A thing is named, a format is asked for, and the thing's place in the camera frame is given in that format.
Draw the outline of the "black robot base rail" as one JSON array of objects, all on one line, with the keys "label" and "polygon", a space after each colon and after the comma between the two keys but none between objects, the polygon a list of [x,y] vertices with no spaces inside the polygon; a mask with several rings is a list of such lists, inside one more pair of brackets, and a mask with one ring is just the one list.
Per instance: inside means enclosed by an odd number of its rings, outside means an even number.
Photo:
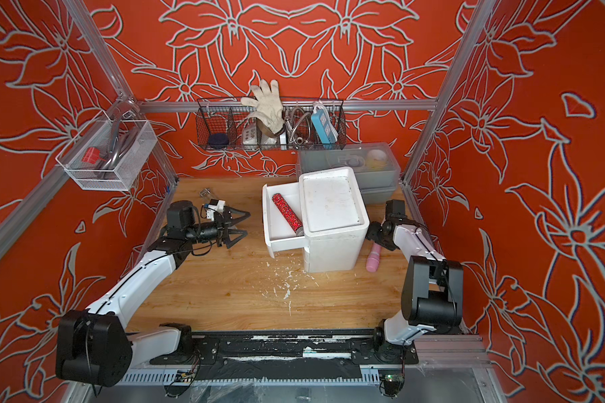
[{"label": "black robot base rail", "polygon": [[357,381],[363,370],[418,364],[413,343],[388,344],[371,328],[193,332],[192,352],[150,361],[190,368],[197,380]]}]

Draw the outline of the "white drawer cabinet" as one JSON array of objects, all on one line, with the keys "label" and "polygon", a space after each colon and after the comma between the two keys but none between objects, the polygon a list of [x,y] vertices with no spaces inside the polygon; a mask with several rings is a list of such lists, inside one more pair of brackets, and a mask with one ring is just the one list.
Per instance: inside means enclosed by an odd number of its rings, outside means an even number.
[{"label": "white drawer cabinet", "polygon": [[352,270],[370,220],[350,167],[310,172],[298,180],[304,225],[305,270]]}]

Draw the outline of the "pink microphone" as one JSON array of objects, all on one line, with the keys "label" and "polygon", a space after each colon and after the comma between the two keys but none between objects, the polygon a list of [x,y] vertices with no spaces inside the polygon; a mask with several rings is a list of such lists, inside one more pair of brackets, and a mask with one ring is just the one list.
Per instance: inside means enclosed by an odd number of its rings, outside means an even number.
[{"label": "pink microphone", "polygon": [[366,259],[366,270],[371,273],[376,273],[379,269],[381,261],[381,245],[374,243],[371,251]]}]

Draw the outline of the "red glitter microphone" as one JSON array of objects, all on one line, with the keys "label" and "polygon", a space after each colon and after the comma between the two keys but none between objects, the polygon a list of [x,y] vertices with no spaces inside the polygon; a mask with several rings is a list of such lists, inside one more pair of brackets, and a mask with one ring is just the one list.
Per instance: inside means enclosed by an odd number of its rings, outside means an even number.
[{"label": "red glitter microphone", "polygon": [[277,207],[277,210],[282,214],[285,221],[288,223],[292,231],[299,237],[304,235],[304,225],[302,220],[293,211],[289,203],[281,193],[275,193],[272,196],[272,201]]}]

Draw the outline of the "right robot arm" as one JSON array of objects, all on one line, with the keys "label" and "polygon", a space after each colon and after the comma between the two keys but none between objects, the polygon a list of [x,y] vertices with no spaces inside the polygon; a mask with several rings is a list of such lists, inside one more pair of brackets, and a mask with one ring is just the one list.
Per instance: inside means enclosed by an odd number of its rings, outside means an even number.
[{"label": "right robot arm", "polygon": [[400,311],[377,329],[382,344],[406,347],[429,332],[447,334],[460,326],[462,266],[437,251],[425,226],[406,215],[403,201],[387,201],[384,221],[371,223],[366,238],[408,260]]}]

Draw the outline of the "white drawer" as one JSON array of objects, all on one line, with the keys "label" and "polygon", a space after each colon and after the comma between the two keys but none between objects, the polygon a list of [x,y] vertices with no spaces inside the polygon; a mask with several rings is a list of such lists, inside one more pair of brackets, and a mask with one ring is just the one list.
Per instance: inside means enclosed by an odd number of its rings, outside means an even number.
[{"label": "white drawer", "polygon": [[281,194],[288,206],[302,218],[302,208],[299,195],[299,184],[291,182],[275,186],[265,185],[262,188],[262,216],[264,224],[265,243],[270,257],[274,258],[276,253],[302,249],[307,245],[307,240],[302,234],[300,236],[292,230],[290,224],[284,218],[275,205],[272,197]]}]

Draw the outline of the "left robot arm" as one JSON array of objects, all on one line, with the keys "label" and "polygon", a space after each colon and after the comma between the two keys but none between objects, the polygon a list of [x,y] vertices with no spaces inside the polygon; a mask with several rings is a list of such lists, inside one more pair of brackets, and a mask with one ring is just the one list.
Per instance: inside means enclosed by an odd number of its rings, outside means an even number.
[{"label": "left robot arm", "polygon": [[83,310],[67,312],[58,327],[55,375],[91,386],[115,386],[129,368],[159,359],[163,363],[198,362],[192,330],[167,323],[129,335],[136,311],[189,257],[206,255],[214,246],[230,249],[247,236],[237,224],[250,213],[224,206],[203,216],[191,201],[175,201],[166,226],[139,263],[102,297]]}]

